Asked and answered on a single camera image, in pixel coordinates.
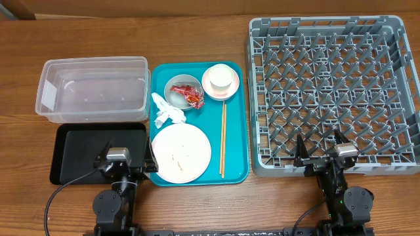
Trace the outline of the large pink plate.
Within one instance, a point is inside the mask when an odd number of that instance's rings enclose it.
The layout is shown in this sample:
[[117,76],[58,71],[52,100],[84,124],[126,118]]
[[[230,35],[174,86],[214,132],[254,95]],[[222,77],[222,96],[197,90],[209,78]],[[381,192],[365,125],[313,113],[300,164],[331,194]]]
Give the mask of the large pink plate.
[[172,184],[186,184],[199,178],[209,166],[211,144],[194,125],[179,123],[159,131],[152,140],[158,163],[157,175]]

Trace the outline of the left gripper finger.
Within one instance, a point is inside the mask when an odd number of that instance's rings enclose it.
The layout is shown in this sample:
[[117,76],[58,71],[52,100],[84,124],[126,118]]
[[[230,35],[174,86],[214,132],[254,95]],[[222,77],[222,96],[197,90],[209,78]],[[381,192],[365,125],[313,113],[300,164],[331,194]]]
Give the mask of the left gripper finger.
[[146,152],[144,156],[144,168],[146,172],[158,172],[159,165],[156,161],[156,156],[152,148],[152,141],[150,137],[147,139]]
[[98,155],[98,159],[100,161],[106,160],[106,156],[108,154],[109,149],[112,147],[112,140],[108,140],[105,147],[100,151]]

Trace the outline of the red snack wrapper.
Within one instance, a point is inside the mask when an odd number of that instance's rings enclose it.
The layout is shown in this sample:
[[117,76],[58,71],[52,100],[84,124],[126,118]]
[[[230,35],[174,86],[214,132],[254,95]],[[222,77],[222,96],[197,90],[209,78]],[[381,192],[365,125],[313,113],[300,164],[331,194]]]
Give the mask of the red snack wrapper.
[[200,109],[204,104],[204,91],[201,87],[187,84],[175,84],[170,91],[183,95],[186,102],[195,109]]

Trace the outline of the white tissue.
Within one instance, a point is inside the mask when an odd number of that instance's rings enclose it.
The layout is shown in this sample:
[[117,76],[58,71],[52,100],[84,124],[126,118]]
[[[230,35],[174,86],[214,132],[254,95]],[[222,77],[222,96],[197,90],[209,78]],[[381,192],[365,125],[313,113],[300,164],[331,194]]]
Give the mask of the white tissue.
[[161,128],[168,119],[172,120],[173,124],[186,122],[184,112],[181,109],[170,105],[156,92],[152,93],[152,100],[158,108],[158,112],[156,113],[157,117],[154,120],[156,128]]

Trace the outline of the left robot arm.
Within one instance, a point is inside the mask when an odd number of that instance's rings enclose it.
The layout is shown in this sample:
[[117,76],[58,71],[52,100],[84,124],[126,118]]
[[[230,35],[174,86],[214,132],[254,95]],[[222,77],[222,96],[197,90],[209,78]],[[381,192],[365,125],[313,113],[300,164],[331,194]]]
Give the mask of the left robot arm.
[[94,167],[111,188],[101,191],[93,201],[96,214],[95,235],[144,235],[141,227],[134,223],[137,187],[158,171],[152,144],[148,138],[141,155],[142,165],[132,167],[133,158],[126,147],[113,147],[110,140],[94,162]]

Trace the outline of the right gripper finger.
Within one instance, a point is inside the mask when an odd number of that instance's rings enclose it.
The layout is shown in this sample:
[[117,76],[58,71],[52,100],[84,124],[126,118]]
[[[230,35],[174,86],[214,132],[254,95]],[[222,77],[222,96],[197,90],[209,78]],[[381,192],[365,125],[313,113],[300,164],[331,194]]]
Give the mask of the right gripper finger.
[[334,136],[337,145],[350,143],[350,140],[339,129],[334,130]]
[[296,141],[296,150],[295,150],[295,157],[293,166],[294,167],[304,167],[308,164],[310,160],[309,154],[307,152],[307,149],[305,147],[305,143],[302,139],[302,136],[300,134],[297,135],[297,141]]

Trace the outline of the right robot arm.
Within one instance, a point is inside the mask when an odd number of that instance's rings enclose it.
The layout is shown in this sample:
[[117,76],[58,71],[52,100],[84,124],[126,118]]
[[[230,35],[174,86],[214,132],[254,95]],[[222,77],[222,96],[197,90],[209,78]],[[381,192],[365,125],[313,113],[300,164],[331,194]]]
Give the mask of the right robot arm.
[[[297,136],[293,165],[303,167],[306,177],[315,176],[324,200],[307,210],[295,222],[292,235],[374,236],[365,226],[371,220],[374,194],[363,187],[349,187],[344,171],[356,164],[360,150],[344,134],[334,130],[336,144],[327,157],[311,159],[301,135]],[[320,220],[314,229],[299,227],[301,221],[322,205],[329,212],[328,220]]]

